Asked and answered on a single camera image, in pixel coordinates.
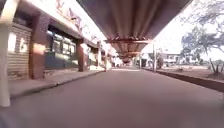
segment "facade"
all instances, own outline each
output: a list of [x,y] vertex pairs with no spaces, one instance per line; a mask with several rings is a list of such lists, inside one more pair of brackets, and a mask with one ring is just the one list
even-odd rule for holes
[[[46,4],[57,14],[47,13]],[[102,62],[100,39],[78,13],[69,1],[20,1],[8,40],[8,80],[41,79],[48,70],[84,71]]]

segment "asphalt road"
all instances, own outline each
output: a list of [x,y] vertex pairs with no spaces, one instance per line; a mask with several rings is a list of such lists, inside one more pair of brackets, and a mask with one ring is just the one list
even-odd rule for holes
[[21,97],[0,110],[2,128],[223,128],[217,91],[117,69]]

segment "tree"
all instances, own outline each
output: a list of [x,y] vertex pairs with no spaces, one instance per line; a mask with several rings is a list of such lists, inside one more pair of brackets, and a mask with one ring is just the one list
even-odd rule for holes
[[160,56],[160,57],[157,59],[157,68],[158,68],[158,69],[161,69],[162,66],[163,66],[163,64],[164,64],[163,58],[162,58],[162,56]]
[[[192,32],[187,33],[182,38],[182,45],[184,49],[191,49],[197,54],[206,53],[209,57],[209,51],[211,48],[218,48],[217,44],[220,43],[220,39],[216,38],[217,34],[208,34],[203,28],[195,27]],[[212,65],[212,69],[215,74],[219,73],[219,63],[215,66],[212,62],[212,58],[209,58]]]
[[[218,49],[224,53],[222,49],[222,46],[224,46],[224,1],[194,0],[191,6],[193,11],[190,15],[180,16],[184,24],[188,23],[195,26],[191,32],[183,36],[183,48],[190,49],[191,52],[197,55],[198,59],[200,59],[199,56],[201,53],[206,53],[208,55],[212,48]],[[216,28],[216,31],[207,33],[207,25],[212,25],[213,28]],[[219,66],[223,62],[213,62],[212,58],[209,58],[209,61],[214,74],[218,74]]]

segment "concrete pillar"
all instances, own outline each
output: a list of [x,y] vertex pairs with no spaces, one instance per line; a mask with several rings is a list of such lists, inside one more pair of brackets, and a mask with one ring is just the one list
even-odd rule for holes
[[0,106],[10,106],[7,74],[8,40],[12,21],[20,0],[7,0],[0,17]]
[[87,62],[86,62],[87,55],[85,53],[86,44],[84,43],[84,39],[79,39],[76,48],[78,52],[79,72],[84,72],[87,65]]
[[106,72],[106,71],[108,70],[108,51],[107,51],[107,50],[105,50],[104,64],[105,64],[105,69],[104,69],[104,71]]
[[139,68],[142,68],[142,56],[139,54]]
[[48,43],[47,30],[49,23],[50,17],[41,12],[33,18],[29,56],[29,75],[31,79],[44,78],[45,48]]
[[153,71],[156,72],[156,65],[157,65],[157,59],[156,59],[156,49],[155,49],[155,44],[153,44],[153,55],[154,55],[154,60],[153,60]]
[[102,55],[101,55],[101,43],[100,42],[97,42],[97,47],[98,47],[98,53],[97,53],[97,66],[100,67],[100,64],[101,64],[101,58],[102,58]]

